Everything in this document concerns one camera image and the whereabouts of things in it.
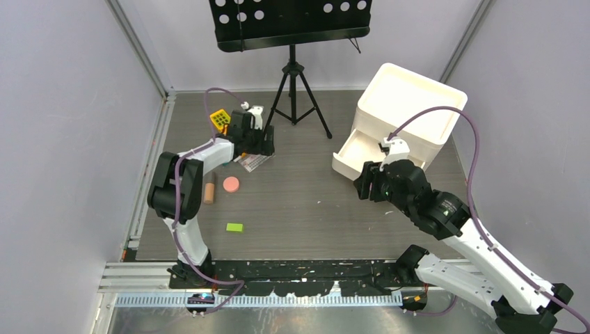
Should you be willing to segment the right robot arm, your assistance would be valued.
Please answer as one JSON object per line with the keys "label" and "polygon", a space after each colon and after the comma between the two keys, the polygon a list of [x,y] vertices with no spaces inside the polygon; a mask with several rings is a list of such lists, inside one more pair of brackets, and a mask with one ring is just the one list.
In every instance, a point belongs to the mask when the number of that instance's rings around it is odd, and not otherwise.
{"label": "right robot arm", "polygon": [[473,220],[468,206],[455,195],[432,189],[424,171],[407,159],[385,166],[366,161],[354,187],[361,200],[393,204],[421,231],[453,248],[481,276],[451,265],[427,249],[410,245],[396,260],[405,285],[436,285],[483,310],[504,333],[551,333],[556,314],[573,297],[563,283],[552,284],[506,254],[503,246]]}

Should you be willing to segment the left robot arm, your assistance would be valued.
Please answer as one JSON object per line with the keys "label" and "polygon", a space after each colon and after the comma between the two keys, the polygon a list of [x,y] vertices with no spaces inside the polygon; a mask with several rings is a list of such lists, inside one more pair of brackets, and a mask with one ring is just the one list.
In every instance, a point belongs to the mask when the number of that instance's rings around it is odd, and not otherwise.
{"label": "left robot arm", "polygon": [[273,126],[263,125],[262,113],[261,106],[233,111],[225,132],[186,152],[163,152],[157,160],[147,204],[173,236],[180,262],[174,273],[186,275],[197,288],[207,287],[214,277],[211,253],[198,224],[203,178],[243,153],[273,155]]}

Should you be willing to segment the white drawer organizer box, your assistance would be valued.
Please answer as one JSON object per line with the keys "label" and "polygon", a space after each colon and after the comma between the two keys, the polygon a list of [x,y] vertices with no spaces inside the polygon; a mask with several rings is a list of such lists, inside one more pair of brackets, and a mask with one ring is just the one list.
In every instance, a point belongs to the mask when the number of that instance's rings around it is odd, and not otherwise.
{"label": "white drawer organizer box", "polygon": [[380,143],[414,115],[436,107],[435,111],[404,126],[398,134],[410,148],[410,159],[428,168],[459,118],[452,109],[463,109],[467,101],[463,91],[385,63],[358,100],[352,131],[357,129]]}

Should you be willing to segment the clear false lashes pack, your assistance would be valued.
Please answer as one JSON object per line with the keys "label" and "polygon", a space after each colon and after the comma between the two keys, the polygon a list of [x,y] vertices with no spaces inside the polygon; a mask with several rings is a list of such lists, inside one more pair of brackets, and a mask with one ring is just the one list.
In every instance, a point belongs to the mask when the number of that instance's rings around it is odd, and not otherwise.
{"label": "clear false lashes pack", "polygon": [[242,166],[247,172],[251,173],[257,167],[261,166],[264,162],[268,161],[271,156],[266,156],[262,154],[243,154],[240,157],[237,157],[234,162],[238,163]]}

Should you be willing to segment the white drawer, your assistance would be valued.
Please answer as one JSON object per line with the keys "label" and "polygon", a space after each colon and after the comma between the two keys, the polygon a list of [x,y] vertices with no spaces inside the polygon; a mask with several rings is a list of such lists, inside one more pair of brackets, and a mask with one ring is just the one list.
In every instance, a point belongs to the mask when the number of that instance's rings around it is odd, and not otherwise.
{"label": "white drawer", "polygon": [[355,180],[367,161],[381,162],[385,153],[379,142],[371,136],[354,129],[339,152],[333,153],[332,168],[344,177]]}

